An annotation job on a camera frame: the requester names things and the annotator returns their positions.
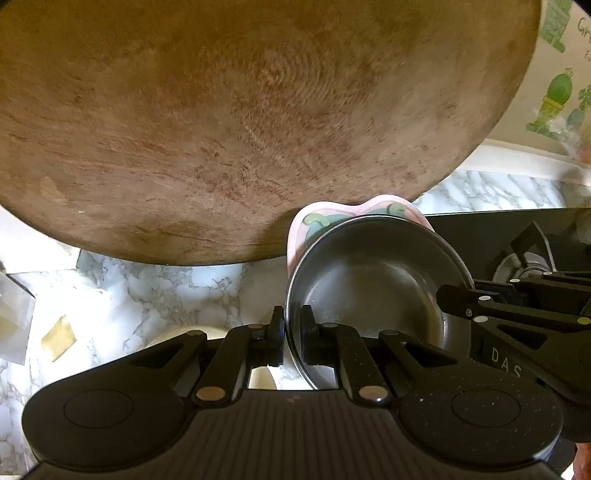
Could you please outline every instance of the tan paper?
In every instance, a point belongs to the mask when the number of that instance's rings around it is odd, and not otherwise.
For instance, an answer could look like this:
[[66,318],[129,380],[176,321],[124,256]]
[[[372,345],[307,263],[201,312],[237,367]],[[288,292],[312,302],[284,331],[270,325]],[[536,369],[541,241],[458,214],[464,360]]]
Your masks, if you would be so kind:
[[61,357],[74,343],[76,337],[65,316],[61,317],[41,339],[41,347],[52,362]]
[[531,64],[489,138],[591,164],[591,19],[572,0],[544,0]]

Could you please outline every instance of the metal pot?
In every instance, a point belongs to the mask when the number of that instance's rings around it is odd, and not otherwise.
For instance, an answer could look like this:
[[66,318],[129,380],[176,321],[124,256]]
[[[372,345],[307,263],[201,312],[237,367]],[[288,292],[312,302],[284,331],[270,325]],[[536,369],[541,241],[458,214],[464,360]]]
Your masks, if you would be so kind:
[[295,364],[312,387],[336,387],[332,369],[301,360],[299,312],[307,304],[317,323],[344,323],[374,338],[396,329],[467,358],[470,325],[437,306],[443,284],[474,287],[462,259],[433,231],[388,215],[332,226],[306,249],[290,277],[285,320]]

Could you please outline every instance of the metal pin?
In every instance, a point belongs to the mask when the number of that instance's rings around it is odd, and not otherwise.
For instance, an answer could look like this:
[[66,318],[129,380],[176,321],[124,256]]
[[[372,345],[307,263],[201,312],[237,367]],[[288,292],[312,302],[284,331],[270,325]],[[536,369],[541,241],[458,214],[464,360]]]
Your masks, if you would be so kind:
[[386,399],[388,396],[388,390],[380,385],[366,385],[359,389],[359,396],[364,400],[378,403]]
[[199,400],[218,401],[226,396],[226,391],[222,387],[202,387],[196,395]]

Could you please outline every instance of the white marble surface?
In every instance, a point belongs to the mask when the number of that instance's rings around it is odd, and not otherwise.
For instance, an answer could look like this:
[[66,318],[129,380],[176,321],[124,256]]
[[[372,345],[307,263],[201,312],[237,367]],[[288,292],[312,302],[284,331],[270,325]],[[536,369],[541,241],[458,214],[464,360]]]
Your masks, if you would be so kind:
[[[455,171],[415,204],[425,213],[586,205],[588,188],[498,173]],[[33,465],[20,429],[26,401],[44,385],[146,346],[164,329],[268,323],[283,304],[285,258],[215,267],[161,267],[83,252],[78,269],[14,278],[37,304],[24,366],[0,361],[0,474]],[[76,343],[55,363],[40,340],[66,315]],[[307,388],[289,365],[272,369],[280,388]]]

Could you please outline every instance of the round wooden board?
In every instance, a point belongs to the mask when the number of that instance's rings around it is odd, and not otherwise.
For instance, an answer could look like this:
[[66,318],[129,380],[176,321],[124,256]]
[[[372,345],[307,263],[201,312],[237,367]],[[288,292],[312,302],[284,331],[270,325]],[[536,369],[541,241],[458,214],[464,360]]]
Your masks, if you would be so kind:
[[417,197],[486,137],[539,0],[12,0],[0,203],[65,243],[200,265],[285,253],[317,200]]

